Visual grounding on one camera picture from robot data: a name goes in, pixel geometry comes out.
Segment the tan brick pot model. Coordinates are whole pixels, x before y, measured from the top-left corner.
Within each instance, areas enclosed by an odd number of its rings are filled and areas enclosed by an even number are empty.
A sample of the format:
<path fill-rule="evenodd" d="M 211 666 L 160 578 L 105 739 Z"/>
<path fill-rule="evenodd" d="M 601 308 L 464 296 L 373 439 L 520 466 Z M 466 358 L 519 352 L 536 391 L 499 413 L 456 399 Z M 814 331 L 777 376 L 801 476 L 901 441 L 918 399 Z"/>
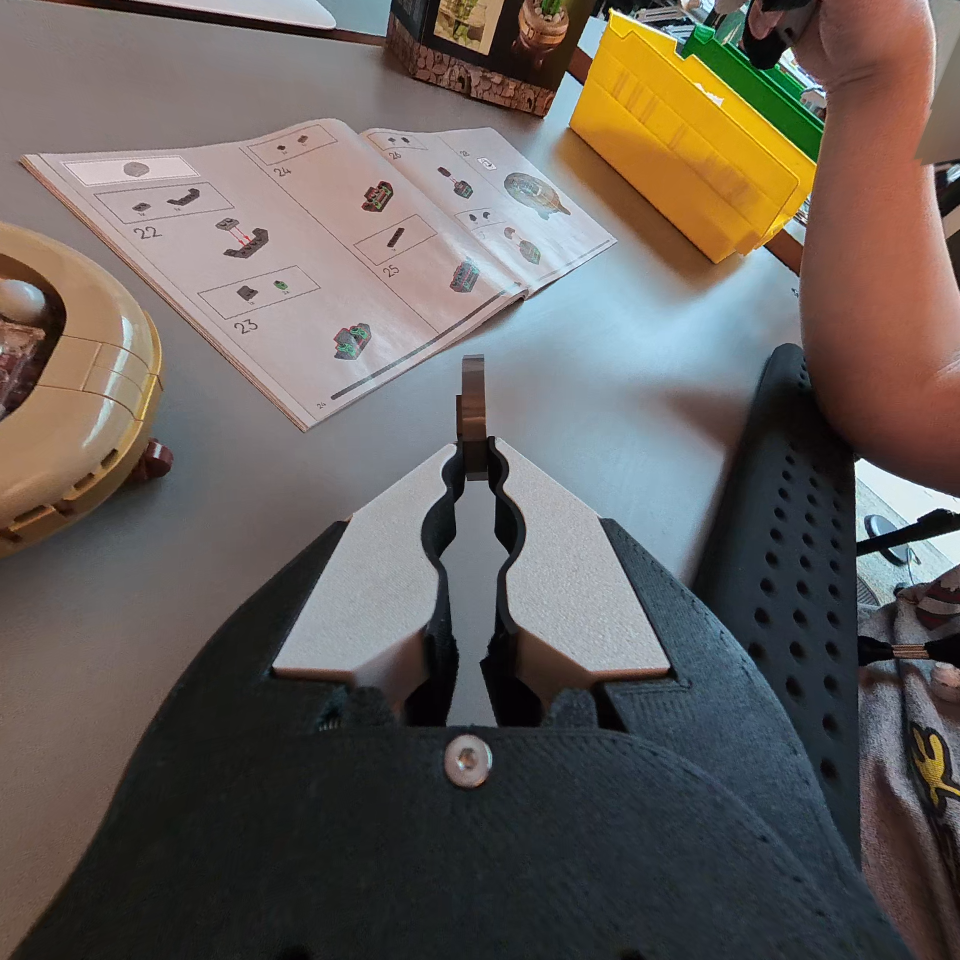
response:
<path fill-rule="evenodd" d="M 2 558 L 85 518 L 135 476 L 169 472 L 155 441 L 162 345 L 90 258 L 2 223 Z"/>

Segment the grey desk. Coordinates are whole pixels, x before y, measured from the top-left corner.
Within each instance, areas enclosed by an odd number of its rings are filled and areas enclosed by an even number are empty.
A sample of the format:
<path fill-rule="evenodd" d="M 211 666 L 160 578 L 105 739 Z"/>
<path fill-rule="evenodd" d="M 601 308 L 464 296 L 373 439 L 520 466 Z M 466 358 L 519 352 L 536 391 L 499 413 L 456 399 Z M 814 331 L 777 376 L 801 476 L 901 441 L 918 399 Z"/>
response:
<path fill-rule="evenodd" d="M 57 894 L 163 699 L 222 623 L 331 522 L 454 437 L 461 358 L 493 433 L 692 581 L 762 367 L 800 341 L 768 250 L 712 264 L 569 129 L 410 78 L 378 45 L 2 2 L 2 220 L 95 260 L 164 355 L 162 479 L 2 560 L 2 958 Z M 317 118 L 492 127 L 617 244 L 300 431 L 31 174 L 26 154 L 202 146 Z"/>

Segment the dark brick set box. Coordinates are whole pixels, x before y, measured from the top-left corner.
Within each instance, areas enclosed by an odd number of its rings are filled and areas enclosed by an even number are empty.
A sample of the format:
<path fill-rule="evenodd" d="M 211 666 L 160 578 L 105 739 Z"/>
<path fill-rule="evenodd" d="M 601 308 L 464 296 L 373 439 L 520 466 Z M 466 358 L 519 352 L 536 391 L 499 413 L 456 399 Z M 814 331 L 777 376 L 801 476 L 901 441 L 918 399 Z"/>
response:
<path fill-rule="evenodd" d="M 386 46 L 414 79 L 544 117 L 594 1 L 392 1 Z"/>

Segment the brick instruction booklet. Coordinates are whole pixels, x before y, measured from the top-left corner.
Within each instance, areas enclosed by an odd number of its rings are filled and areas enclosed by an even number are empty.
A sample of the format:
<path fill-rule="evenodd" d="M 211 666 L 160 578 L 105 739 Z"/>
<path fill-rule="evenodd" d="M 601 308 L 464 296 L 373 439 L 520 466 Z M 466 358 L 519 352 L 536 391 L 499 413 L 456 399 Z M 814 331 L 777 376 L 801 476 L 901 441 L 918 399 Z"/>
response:
<path fill-rule="evenodd" d="M 491 127 L 20 162 L 302 430 L 617 242 Z"/>

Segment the person's right hand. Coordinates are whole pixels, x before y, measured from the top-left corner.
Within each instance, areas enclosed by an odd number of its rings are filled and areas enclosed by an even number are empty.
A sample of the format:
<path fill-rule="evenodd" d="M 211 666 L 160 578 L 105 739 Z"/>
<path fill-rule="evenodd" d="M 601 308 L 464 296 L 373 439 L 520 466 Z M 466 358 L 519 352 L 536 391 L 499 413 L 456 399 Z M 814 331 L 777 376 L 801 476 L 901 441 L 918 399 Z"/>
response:
<path fill-rule="evenodd" d="M 936 40 L 927 1 L 823 1 L 794 52 L 822 87 L 829 119 L 930 113 Z"/>

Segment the printed grey shirt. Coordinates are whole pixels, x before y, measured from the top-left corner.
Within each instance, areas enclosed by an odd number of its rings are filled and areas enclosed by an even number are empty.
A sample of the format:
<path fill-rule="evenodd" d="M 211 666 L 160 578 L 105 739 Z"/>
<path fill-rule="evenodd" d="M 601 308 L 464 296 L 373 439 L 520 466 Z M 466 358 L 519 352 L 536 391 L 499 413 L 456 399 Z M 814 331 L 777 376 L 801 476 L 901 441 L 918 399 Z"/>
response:
<path fill-rule="evenodd" d="M 958 633 L 958 567 L 859 621 L 859 635 L 891 643 Z M 958 668 L 874 662 L 860 668 L 858 698 L 863 874 L 914 957 L 957 959 Z"/>

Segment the yellow plastic bin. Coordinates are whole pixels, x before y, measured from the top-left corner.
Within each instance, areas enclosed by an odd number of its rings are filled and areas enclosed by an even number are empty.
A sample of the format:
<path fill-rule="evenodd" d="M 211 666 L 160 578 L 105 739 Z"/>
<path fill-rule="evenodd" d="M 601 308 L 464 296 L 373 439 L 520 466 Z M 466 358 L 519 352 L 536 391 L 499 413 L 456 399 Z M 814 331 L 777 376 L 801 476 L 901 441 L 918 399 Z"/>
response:
<path fill-rule="evenodd" d="M 815 160 L 668 35 L 617 11 L 570 129 L 713 263 L 799 211 Z"/>

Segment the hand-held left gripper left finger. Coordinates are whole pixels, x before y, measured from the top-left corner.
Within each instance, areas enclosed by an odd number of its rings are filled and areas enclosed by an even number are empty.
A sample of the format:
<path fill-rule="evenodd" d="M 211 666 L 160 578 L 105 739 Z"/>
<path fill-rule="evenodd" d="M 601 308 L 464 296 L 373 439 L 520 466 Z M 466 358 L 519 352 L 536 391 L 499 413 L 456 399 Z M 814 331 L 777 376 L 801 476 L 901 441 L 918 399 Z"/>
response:
<path fill-rule="evenodd" d="M 354 511 L 271 669 L 379 690 L 416 725 L 443 726 L 459 655 L 440 557 L 455 535 L 460 448 L 448 443 Z"/>

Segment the green plastic bin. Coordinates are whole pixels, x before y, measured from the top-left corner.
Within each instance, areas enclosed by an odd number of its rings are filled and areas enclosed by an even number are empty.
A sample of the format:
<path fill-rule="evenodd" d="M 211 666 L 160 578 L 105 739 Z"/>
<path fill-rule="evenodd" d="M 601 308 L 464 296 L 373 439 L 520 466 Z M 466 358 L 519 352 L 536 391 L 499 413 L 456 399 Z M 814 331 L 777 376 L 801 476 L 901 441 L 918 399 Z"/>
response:
<path fill-rule="evenodd" d="M 761 70 L 751 65 L 736 45 L 722 43 L 713 28 L 697 25 L 677 54 L 696 57 L 719 79 L 769 121 L 812 162 L 817 162 L 824 122 L 802 102 L 800 82 L 778 67 Z"/>

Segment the person's right forearm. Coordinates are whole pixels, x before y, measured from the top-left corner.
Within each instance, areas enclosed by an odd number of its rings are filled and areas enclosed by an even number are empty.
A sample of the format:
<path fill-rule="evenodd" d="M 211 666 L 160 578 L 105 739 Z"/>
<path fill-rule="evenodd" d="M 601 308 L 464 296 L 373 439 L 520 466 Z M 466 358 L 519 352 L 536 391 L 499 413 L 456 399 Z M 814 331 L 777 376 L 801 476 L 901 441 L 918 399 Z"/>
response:
<path fill-rule="evenodd" d="M 852 77 L 827 103 L 799 277 L 814 395 L 854 453 L 957 497 L 958 286 L 915 156 L 930 82 Z"/>

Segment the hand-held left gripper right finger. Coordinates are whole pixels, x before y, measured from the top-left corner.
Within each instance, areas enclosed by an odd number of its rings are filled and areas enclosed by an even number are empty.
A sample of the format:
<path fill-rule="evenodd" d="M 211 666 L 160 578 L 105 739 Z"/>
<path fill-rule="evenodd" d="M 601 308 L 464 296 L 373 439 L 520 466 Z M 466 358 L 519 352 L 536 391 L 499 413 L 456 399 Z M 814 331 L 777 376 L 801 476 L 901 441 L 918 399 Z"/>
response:
<path fill-rule="evenodd" d="M 499 726 L 540 725 L 567 690 L 669 676 L 671 663 L 602 517 L 512 448 L 487 441 L 497 573 L 481 668 Z"/>

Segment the black perforated chair back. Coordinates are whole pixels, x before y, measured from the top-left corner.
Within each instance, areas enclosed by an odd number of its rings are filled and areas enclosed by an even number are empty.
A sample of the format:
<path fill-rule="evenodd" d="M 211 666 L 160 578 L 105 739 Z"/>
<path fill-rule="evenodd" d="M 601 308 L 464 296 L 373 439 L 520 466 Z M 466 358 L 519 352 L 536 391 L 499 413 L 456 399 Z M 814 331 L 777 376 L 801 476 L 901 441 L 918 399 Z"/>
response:
<path fill-rule="evenodd" d="M 692 589 L 784 706 L 859 863 L 855 460 L 818 406 L 802 349 L 777 347 Z"/>

